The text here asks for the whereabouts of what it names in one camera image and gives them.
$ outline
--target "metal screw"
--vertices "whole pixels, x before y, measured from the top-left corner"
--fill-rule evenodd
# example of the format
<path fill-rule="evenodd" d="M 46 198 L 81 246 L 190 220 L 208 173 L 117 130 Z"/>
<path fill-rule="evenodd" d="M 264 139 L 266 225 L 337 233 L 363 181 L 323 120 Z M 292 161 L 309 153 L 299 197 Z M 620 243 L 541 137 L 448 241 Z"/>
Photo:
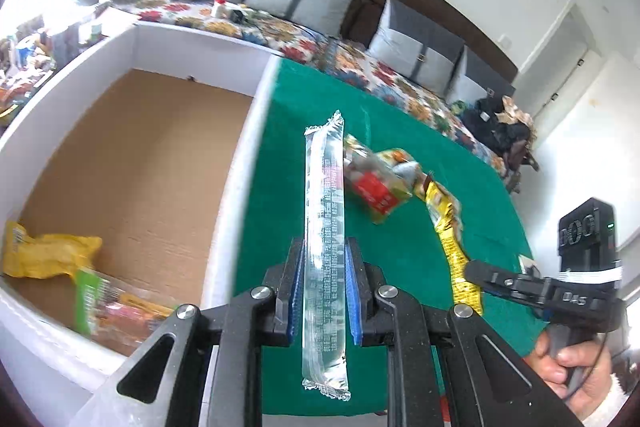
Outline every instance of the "metal screw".
<path fill-rule="evenodd" d="M 392 299 L 398 295 L 398 288 L 391 286 L 390 284 L 385 284 L 378 288 L 378 293 L 385 299 Z"/>
<path fill-rule="evenodd" d="M 193 304 L 183 304 L 178 308 L 178 312 L 176 313 L 179 319 L 190 319 L 195 314 L 196 306 Z"/>
<path fill-rule="evenodd" d="M 266 299 L 271 295 L 271 288 L 268 286 L 256 286 L 251 290 L 251 296 L 254 299 Z"/>
<path fill-rule="evenodd" d="M 468 304 L 456 304 L 453 306 L 453 312 L 461 319 L 468 319 L 474 313 Z"/>

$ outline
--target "green felt table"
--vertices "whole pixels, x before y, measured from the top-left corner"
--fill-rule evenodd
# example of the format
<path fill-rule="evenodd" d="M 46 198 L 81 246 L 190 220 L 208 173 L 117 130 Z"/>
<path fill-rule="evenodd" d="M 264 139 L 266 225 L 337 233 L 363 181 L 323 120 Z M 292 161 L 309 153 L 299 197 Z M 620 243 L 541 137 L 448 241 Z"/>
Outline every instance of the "green felt table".
<path fill-rule="evenodd" d="M 235 292 L 257 285 L 267 267 L 282 263 L 291 239 L 303 235 L 305 140 L 310 125 L 339 109 L 345 133 L 374 151 L 405 149 L 433 171 L 462 205 L 463 246 L 473 259 L 519 271 L 518 254 L 529 254 L 520 220 L 496 172 L 460 145 L 368 93 L 290 60 L 283 60 L 273 91 L 238 258 Z M 364 261 L 379 265 L 387 282 L 423 304 L 452 305 L 449 266 L 424 204 L 412 198 L 382 225 L 351 194 L 345 197 L 346 235 L 355 237 Z M 483 295 L 484 318 L 521 355 L 532 348 L 544 323 L 529 309 Z M 267 347 L 262 357 L 263 412 L 354 415 L 386 404 L 384 347 L 355 347 L 347 331 L 351 400 L 341 402 L 304 391 L 302 339 L 289 349 Z"/>

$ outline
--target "black bag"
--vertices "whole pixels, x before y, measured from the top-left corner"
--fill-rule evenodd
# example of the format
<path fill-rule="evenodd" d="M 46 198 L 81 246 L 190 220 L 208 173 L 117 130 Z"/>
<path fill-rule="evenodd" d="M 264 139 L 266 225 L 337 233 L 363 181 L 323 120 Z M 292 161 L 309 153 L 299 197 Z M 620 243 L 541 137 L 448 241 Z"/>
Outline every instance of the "black bag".
<path fill-rule="evenodd" d="M 480 143 L 498 156 L 511 151 L 520 140 L 529 140 L 531 130 L 522 122 L 500 123 L 497 113 L 504 111 L 502 97 L 488 96 L 476 102 L 476 107 L 465 109 L 460 120 Z"/>

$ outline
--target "bottle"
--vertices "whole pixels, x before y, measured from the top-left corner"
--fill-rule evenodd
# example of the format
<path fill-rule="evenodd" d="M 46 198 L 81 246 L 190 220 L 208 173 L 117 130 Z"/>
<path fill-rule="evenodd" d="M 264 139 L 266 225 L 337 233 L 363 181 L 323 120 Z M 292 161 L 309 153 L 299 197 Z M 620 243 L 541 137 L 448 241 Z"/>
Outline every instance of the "bottle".
<path fill-rule="evenodd" d="M 226 9 L 226 0 L 215 0 L 213 3 L 213 11 L 211 16 L 214 19 L 226 19 L 228 17 Z"/>

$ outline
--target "doorway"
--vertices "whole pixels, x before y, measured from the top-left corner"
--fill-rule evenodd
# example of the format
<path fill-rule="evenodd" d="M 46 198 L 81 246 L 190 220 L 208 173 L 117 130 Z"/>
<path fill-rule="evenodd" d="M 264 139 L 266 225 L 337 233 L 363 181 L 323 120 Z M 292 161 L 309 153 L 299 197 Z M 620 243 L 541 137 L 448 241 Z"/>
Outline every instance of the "doorway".
<path fill-rule="evenodd" d="M 540 55 L 515 82 L 513 99 L 536 121 L 542 110 L 560 96 L 565 81 L 582 65 L 589 45 L 570 10 Z"/>

